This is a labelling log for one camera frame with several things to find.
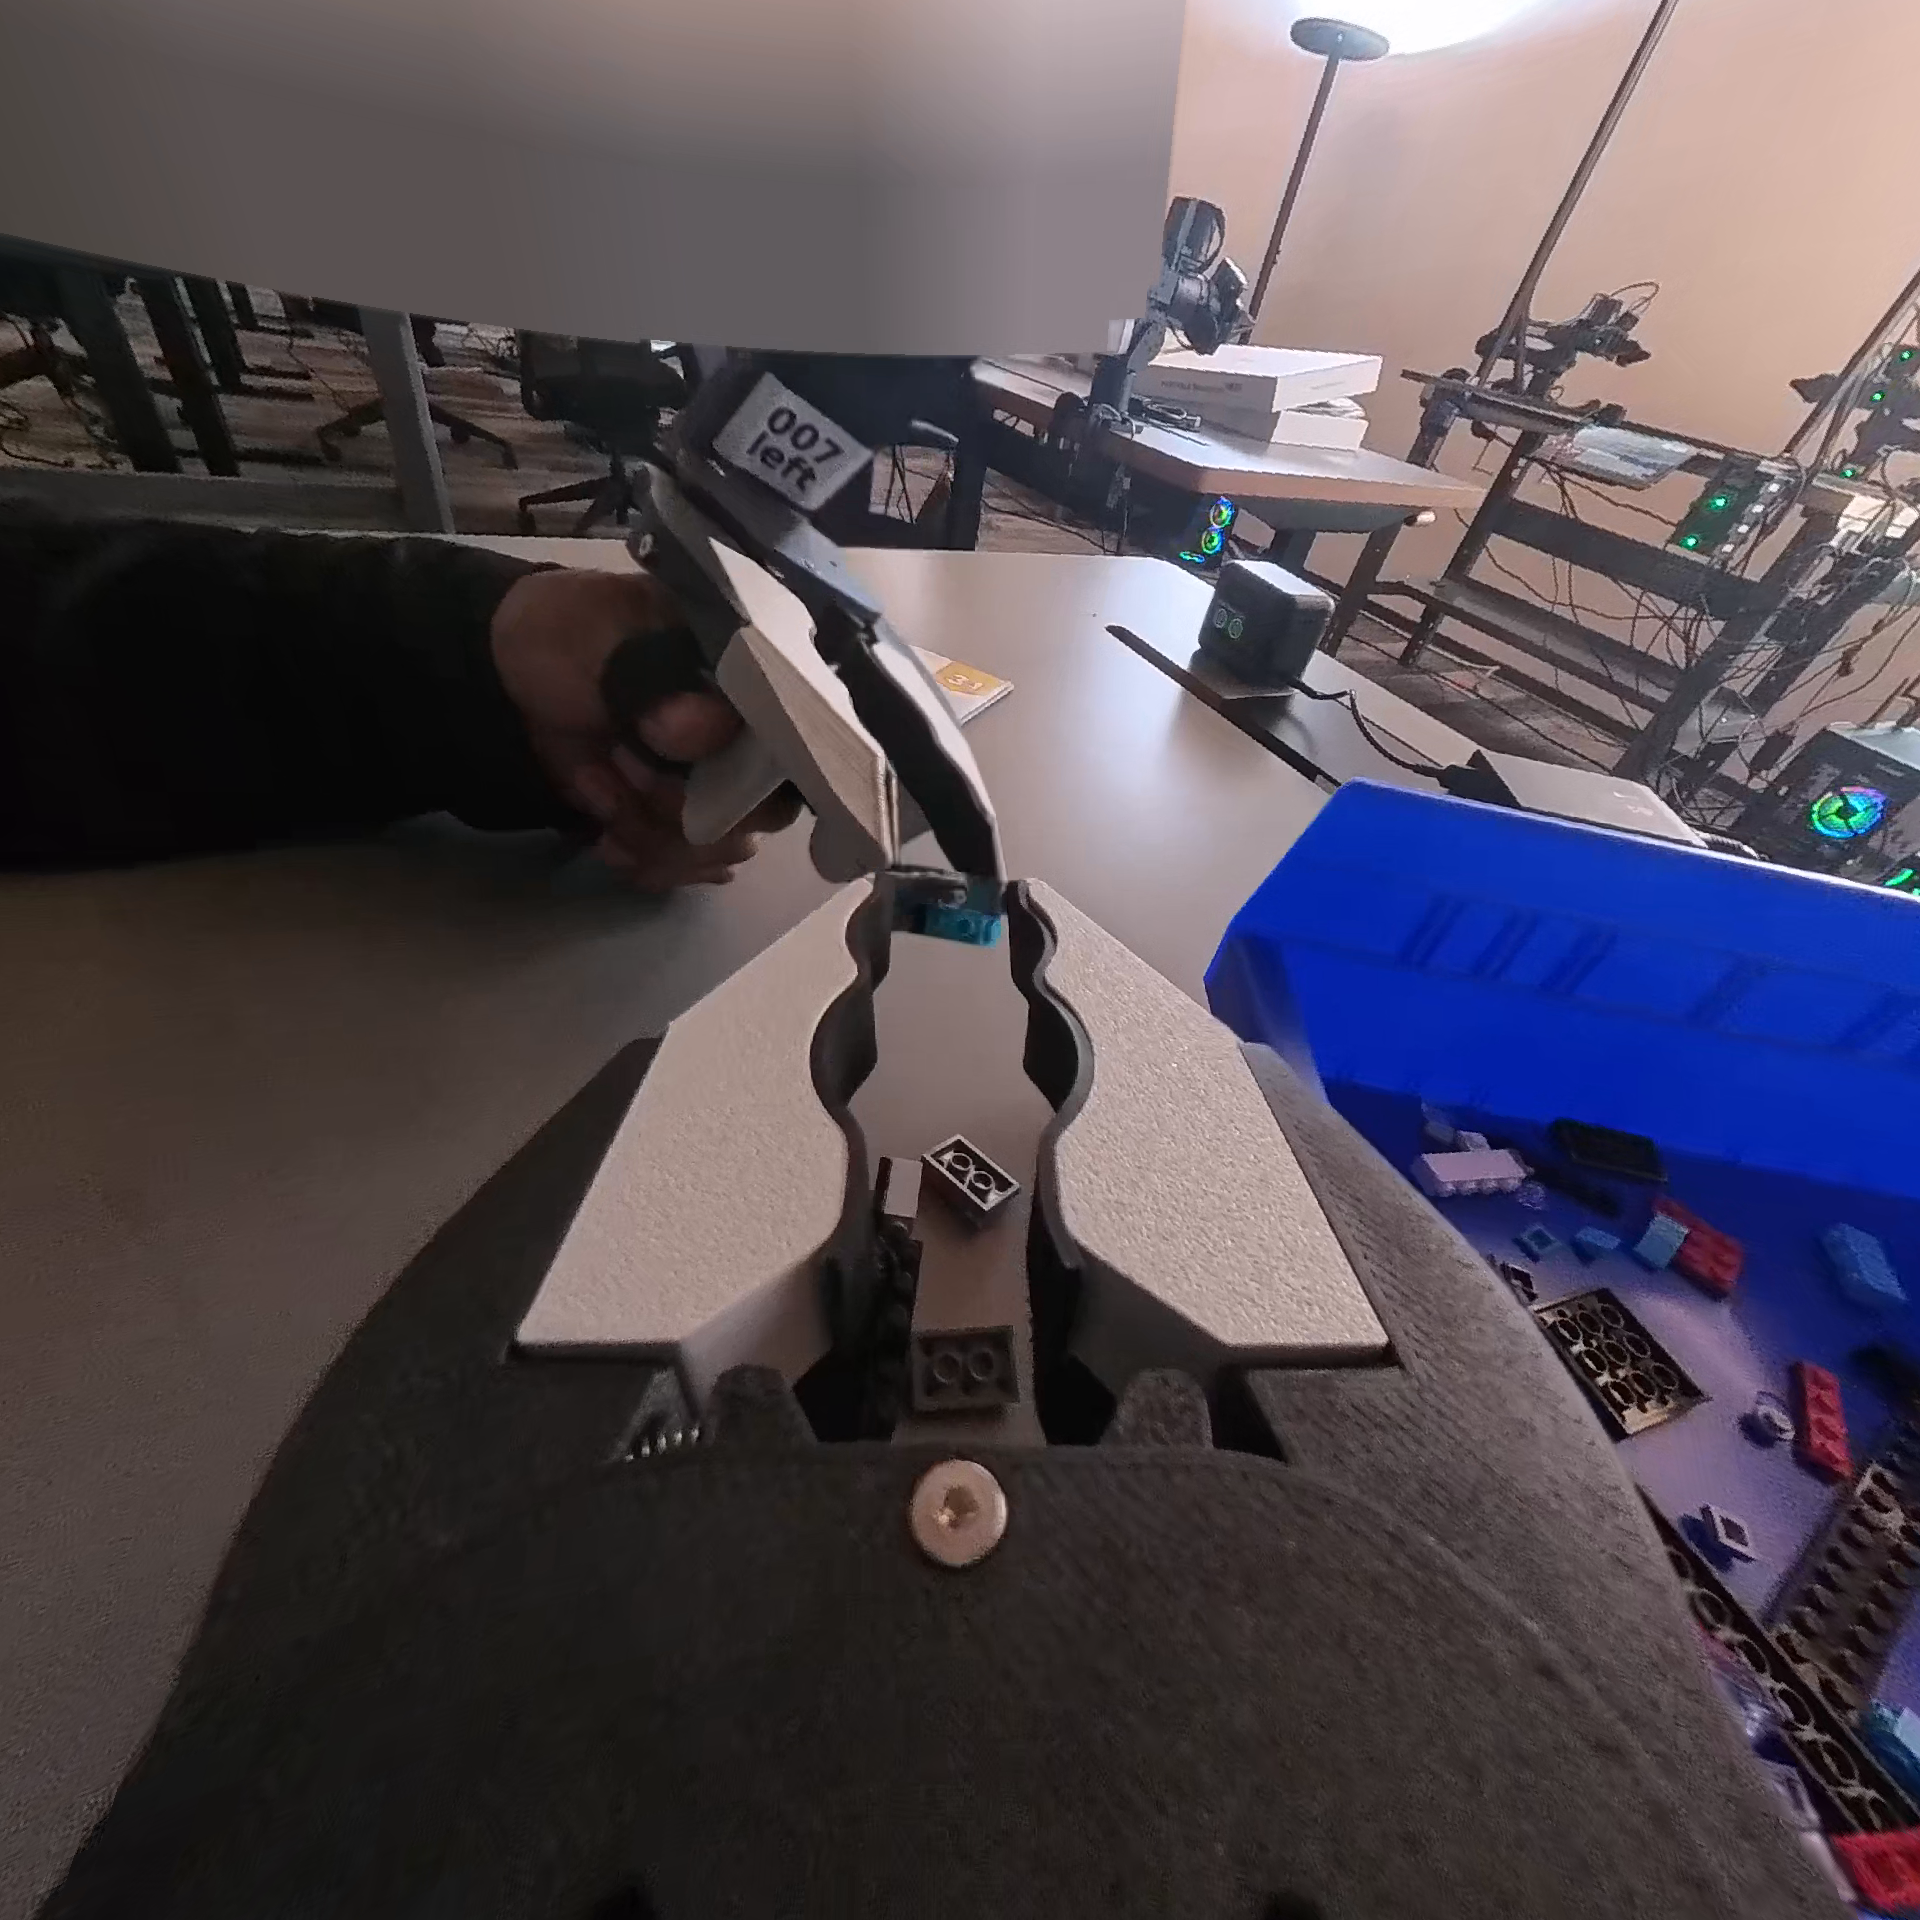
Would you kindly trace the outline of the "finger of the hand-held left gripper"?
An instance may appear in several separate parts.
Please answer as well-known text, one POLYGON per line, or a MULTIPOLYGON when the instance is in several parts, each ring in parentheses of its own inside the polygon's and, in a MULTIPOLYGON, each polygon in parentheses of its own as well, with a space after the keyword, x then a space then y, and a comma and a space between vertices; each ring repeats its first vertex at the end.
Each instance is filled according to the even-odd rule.
POLYGON ((746 826, 779 787, 814 816, 830 880, 889 870, 900 852, 897 776, 822 658, 802 602, 760 563, 714 544, 729 636, 710 677, 740 732, 704 764, 704 842, 746 826))
POLYGON ((989 789, 922 657, 883 617, 827 614, 818 646, 900 800, 914 805, 949 866, 969 877, 1005 877, 989 789))

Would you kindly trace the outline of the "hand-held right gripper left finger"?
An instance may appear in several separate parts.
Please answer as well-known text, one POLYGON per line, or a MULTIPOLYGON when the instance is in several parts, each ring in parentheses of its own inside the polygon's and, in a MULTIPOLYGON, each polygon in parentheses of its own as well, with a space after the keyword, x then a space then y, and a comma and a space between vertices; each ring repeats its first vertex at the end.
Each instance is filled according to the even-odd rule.
POLYGON ((873 1186, 851 1122, 873 1069, 885 902, 835 891, 661 1035, 525 1314, 538 1358, 638 1358, 709 1396, 738 1365, 801 1380, 832 1346, 825 1268, 873 1186))

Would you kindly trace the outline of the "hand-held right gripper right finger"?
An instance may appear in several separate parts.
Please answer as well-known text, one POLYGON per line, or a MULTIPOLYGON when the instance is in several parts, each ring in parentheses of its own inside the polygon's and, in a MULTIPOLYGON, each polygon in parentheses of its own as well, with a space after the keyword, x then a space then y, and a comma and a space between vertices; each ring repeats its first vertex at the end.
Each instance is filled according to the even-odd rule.
POLYGON ((1389 1338, 1235 1034, 1043 880, 1005 899, 1037 1219, 1096 1379, 1380 1365, 1389 1338))

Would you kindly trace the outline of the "small toy brick assembly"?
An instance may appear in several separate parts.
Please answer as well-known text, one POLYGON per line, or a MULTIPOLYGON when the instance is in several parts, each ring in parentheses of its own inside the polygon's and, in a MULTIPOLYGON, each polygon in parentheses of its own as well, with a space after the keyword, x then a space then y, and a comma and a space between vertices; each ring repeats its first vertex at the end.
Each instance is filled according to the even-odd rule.
POLYGON ((893 936, 978 952, 1001 942, 1001 880, 938 869, 891 869, 881 880, 893 936))

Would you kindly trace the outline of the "person's left forearm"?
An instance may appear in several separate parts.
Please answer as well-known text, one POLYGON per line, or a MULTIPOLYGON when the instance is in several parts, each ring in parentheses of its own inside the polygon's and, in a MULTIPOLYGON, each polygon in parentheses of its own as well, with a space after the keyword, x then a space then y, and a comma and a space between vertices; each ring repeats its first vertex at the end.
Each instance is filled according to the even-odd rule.
POLYGON ((427 813, 483 832, 574 828, 491 658, 491 617, 533 573, 436 540, 4 502, 4 874, 427 813))

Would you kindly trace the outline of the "grey desk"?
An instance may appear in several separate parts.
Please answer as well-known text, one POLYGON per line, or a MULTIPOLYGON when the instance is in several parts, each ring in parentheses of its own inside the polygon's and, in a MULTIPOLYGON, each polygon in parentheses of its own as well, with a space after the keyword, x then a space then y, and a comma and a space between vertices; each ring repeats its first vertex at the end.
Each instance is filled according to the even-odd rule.
POLYGON ((750 962, 702 901, 554 901, 550 832, 4 870, 4 1916, 1821 1904, 1539 1331, 1266 1048, 1380 1365, 1069 1360, 1016 969, 881 1035, 932 953, 883 888, 873 1068, 934 1132, 945 1048, 1037 1088, 976 1249, 1037 1410, 877 1418, 857 1092, 801 1380, 520 1350, 750 962))

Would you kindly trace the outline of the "person's left hand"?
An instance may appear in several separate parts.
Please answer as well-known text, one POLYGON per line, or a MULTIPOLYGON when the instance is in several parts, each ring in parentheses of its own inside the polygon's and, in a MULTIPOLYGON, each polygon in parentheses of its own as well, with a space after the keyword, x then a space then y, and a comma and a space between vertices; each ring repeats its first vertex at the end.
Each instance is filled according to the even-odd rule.
POLYGON ((704 686, 614 708, 608 661, 636 641, 650 657, 681 625, 641 569, 550 568, 520 578, 499 604, 489 646, 549 782, 589 826, 592 851, 650 896, 729 885, 763 828, 740 826, 694 846, 683 832, 683 782, 656 762, 702 764, 729 748, 740 720, 704 686))

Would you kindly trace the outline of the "white and yellow card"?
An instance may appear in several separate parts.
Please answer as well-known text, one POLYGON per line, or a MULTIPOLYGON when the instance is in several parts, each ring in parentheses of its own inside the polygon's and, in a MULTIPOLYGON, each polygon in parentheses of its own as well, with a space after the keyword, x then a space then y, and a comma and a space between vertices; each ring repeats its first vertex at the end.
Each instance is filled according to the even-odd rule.
POLYGON ((981 714, 1003 705, 1016 686, 976 668, 971 662, 961 662, 940 654, 932 654, 925 646, 914 644, 912 657, 925 668, 932 683, 945 696, 945 702, 952 712, 952 718, 958 726, 969 726, 981 714))

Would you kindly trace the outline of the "black office chair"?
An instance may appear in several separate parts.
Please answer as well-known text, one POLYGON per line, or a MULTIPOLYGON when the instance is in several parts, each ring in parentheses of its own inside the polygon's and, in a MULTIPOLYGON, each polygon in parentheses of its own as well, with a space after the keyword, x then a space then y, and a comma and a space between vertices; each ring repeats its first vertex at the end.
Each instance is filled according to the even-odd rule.
POLYGON ((661 448, 661 427, 692 389, 681 344, 611 344, 520 330, 520 397, 530 418, 557 424, 606 460, 592 480, 524 496, 517 526, 538 536, 538 509, 584 502, 572 536, 595 526, 627 529, 636 506, 636 472, 661 448))

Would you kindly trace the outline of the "dark grey wedge plate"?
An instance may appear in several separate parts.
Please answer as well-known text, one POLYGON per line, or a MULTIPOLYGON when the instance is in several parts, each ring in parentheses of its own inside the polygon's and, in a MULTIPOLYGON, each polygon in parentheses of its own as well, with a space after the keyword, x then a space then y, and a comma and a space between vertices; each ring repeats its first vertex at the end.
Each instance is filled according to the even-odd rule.
POLYGON ((922 1283, 922 1176, 917 1160, 881 1157, 873 1185, 872 1350, 897 1358, 914 1322, 922 1283))

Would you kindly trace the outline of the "black flat plate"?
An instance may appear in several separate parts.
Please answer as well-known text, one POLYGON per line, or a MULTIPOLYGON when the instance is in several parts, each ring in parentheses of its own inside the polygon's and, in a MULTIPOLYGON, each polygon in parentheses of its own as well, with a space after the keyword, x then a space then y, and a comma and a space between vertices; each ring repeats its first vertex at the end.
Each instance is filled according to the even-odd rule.
POLYGON ((1265 752, 1280 760, 1294 776, 1308 778, 1323 792, 1338 792, 1342 779, 1322 768, 1308 752, 1296 750, 1277 733, 1277 720, 1285 716, 1285 702, 1277 696, 1245 696, 1237 697, 1213 689, 1204 677, 1196 674, 1190 666, 1174 662, 1149 641, 1137 630, 1110 622, 1107 629, 1123 646, 1139 657, 1145 666, 1161 672, 1172 686, 1201 702, 1219 718, 1228 720, 1238 733, 1248 737, 1265 752))

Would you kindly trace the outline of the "black cube device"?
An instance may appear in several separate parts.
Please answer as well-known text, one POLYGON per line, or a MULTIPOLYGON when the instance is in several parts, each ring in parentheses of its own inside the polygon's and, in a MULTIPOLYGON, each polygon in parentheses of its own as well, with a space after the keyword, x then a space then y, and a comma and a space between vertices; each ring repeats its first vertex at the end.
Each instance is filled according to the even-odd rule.
POLYGON ((1338 602, 1268 561, 1228 561, 1198 633, 1198 654, 1248 689, 1305 683, 1338 602))

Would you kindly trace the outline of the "large blue plastic bin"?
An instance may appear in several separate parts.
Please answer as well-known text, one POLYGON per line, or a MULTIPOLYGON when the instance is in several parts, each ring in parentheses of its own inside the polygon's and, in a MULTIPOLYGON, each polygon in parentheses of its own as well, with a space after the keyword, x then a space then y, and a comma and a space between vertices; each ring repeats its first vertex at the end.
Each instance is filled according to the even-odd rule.
POLYGON ((1916 1200, 1916 909, 1900 894, 1348 785, 1222 933, 1208 998, 1308 1072, 1462 1240, 1388 1141, 1420 1109, 1570 1121, 1916 1200))

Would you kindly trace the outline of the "background table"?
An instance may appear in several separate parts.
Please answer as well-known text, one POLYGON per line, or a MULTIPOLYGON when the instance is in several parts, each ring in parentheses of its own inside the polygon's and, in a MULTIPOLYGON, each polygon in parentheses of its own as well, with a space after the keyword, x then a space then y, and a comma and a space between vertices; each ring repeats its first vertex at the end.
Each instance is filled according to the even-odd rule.
POLYGON ((1486 480, 1370 448, 1259 444, 1204 426, 1080 424, 1089 377, 1046 362, 981 357, 971 377, 985 472, 1058 506, 1121 553, 1174 561, 1177 537, 1228 500, 1266 529, 1268 561, 1305 571, 1317 537, 1472 518, 1488 492, 1486 480))

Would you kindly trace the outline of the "pile of mixed toy bricks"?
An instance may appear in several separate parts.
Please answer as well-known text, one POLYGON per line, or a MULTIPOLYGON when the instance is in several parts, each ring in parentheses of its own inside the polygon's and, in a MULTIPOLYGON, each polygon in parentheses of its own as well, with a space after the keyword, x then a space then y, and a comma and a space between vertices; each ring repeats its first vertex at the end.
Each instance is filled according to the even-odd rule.
POLYGON ((1814 1862, 1916 1916, 1916 1200, 1570 1121, 1388 1141, 1613 1440, 1814 1862))

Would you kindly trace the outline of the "white flat box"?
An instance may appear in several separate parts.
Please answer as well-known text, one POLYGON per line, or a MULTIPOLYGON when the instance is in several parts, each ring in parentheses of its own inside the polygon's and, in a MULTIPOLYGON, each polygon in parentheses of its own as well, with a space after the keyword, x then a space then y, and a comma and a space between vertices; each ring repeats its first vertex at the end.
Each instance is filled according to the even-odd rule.
POLYGON ((1322 352, 1226 345, 1213 352, 1164 352, 1133 379, 1137 394, 1193 411, 1228 405, 1259 413, 1358 400, 1377 390, 1382 360, 1370 352, 1322 352))
POLYGON ((1330 397, 1268 411, 1238 405, 1196 403, 1198 429, 1219 440, 1256 445, 1358 450, 1370 433, 1370 417, 1353 397, 1330 397))

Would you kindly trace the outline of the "metal equipment rack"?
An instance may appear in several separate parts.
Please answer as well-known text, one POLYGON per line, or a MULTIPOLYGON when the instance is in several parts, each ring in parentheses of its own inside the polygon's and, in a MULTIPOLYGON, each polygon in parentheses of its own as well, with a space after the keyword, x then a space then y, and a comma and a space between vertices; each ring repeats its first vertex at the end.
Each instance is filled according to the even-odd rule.
POLYGON ((1482 348, 1488 370, 1404 372, 1422 426, 1467 427, 1496 477, 1429 581, 1382 581, 1400 662, 1445 643, 1507 678, 1619 770, 1668 797, 1763 779, 1793 752, 1793 689, 1849 629, 1914 589, 1916 280, 1832 372, 1790 384, 1776 450, 1701 440, 1624 405, 1562 395, 1579 362, 1649 360, 1650 288, 1482 348))

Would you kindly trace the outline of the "black stand pole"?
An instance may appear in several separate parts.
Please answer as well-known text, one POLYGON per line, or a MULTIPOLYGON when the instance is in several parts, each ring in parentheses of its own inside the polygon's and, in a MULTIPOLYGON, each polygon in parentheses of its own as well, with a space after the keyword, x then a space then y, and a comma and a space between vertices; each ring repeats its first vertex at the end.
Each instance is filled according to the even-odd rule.
POLYGON ((1658 58, 1674 17, 1678 13, 1681 3, 1658 3, 1649 17, 1649 25, 1638 37, 1633 58, 1627 60, 1619 84, 1613 88, 1606 105, 1601 112, 1597 126, 1593 129, 1582 155, 1576 163, 1576 170, 1569 179, 1569 186, 1562 200, 1552 208, 1552 218, 1547 220, 1542 236, 1531 252, 1526 268, 1521 276, 1521 284, 1507 309, 1500 318, 1500 325, 1491 332, 1486 344, 1478 348, 1478 363, 1472 372, 1472 384, 1484 389, 1492 381, 1496 370, 1501 362, 1516 357, 1516 352, 1524 352, 1523 339, 1529 328, 1534 297, 1545 280, 1545 273, 1552 264, 1554 252, 1560 250, 1572 218, 1584 201, 1593 176, 1601 170, 1601 161, 1613 144, 1613 138, 1626 120, 1626 109, 1633 105, 1635 97, 1638 93, 1643 77, 1658 58))

